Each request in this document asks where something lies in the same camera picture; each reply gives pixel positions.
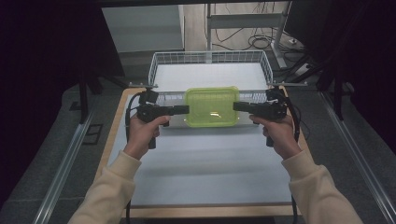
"green plastic container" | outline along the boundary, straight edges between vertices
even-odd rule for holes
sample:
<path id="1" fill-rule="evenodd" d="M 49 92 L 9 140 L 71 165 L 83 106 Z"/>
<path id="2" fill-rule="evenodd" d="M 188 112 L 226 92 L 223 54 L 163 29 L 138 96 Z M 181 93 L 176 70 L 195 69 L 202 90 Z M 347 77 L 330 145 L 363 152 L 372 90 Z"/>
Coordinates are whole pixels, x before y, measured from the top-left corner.
<path id="1" fill-rule="evenodd" d="M 238 121 L 238 113 L 233 110 L 233 102 L 239 100 L 236 87 L 193 88 L 185 93 L 190 114 L 186 123 L 190 127 L 227 127 Z"/>

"sweater sleeve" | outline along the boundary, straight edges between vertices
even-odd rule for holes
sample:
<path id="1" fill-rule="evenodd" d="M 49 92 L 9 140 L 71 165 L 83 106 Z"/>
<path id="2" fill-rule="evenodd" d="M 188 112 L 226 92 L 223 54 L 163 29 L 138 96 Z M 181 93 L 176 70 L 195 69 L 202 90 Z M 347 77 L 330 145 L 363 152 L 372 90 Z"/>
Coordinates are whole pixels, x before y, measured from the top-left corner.
<path id="1" fill-rule="evenodd" d="M 69 223 L 119 223 L 122 210 L 134 193 L 133 178 L 140 164 L 141 161 L 120 151 L 88 189 Z"/>
<path id="2" fill-rule="evenodd" d="M 290 191 L 307 223 L 362 223 L 355 209 L 335 187 L 323 165 L 305 151 L 282 162 L 290 175 Z"/>

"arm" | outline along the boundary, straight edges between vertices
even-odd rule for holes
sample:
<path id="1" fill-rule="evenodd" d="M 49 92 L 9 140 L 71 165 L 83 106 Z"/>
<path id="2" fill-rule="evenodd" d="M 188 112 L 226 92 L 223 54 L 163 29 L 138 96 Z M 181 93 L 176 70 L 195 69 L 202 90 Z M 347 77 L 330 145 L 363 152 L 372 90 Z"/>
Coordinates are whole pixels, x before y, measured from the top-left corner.
<path id="1" fill-rule="evenodd" d="M 134 174 L 140 159 L 149 150 L 149 140 L 160 135 L 158 126 L 170 117 L 159 117 L 144 123 L 131 118 L 130 137 L 116 160 L 103 169 L 102 175 L 89 188 L 84 202 L 69 223 L 118 223 L 125 205 L 134 193 Z"/>
<path id="2" fill-rule="evenodd" d="M 307 223 L 362 223 L 350 202 L 335 187 L 324 166 L 315 165 L 293 138 L 290 116 L 272 122 L 255 116 L 263 134 L 274 140 L 274 149 L 290 175 L 290 191 Z"/>

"metal wire basket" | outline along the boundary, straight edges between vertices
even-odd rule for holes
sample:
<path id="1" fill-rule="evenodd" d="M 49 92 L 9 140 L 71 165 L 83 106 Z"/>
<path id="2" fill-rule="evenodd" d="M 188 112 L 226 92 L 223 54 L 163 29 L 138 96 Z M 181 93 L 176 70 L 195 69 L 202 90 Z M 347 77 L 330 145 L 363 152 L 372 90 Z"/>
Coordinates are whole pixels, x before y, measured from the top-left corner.
<path id="1" fill-rule="evenodd" d="M 242 85 L 240 80 L 242 76 L 246 75 L 241 73 L 245 73 L 250 67 L 254 67 L 255 78 L 261 79 L 260 81 L 250 81 L 250 84 L 254 85 L 253 88 L 250 88 L 249 83 Z M 191 79 L 192 75 L 188 76 L 187 74 L 197 72 L 201 72 L 201 74 L 194 74 L 194 80 L 187 84 L 184 89 L 181 87 L 182 85 L 175 83 L 181 79 Z M 165 79 L 159 80 L 159 73 Z M 159 105 L 179 104 L 180 101 L 183 101 L 184 93 L 188 88 L 210 87 L 211 85 L 236 86 L 240 90 L 239 98 L 241 101 L 265 102 L 265 90 L 268 89 L 267 83 L 272 82 L 273 73 L 263 50 L 157 52 L 152 58 L 148 74 L 148 84 L 159 86 L 159 89 L 156 90 L 160 93 L 157 101 Z"/>

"dark curtain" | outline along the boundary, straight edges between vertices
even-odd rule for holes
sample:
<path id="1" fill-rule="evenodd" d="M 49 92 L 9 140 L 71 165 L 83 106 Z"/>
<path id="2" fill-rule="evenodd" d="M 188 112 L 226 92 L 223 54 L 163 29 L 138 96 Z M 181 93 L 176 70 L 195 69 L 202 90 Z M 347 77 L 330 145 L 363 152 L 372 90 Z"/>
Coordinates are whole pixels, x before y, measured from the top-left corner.
<path id="1" fill-rule="evenodd" d="M 395 11 L 396 1 L 370 1 L 346 46 L 344 77 L 352 103 L 396 153 Z"/>
<path id="2" fill-rule="evenodd" d="M 123 76 L 101 8 L 0 3 L 1 204 L 34 158 L 78 74 Z"/>

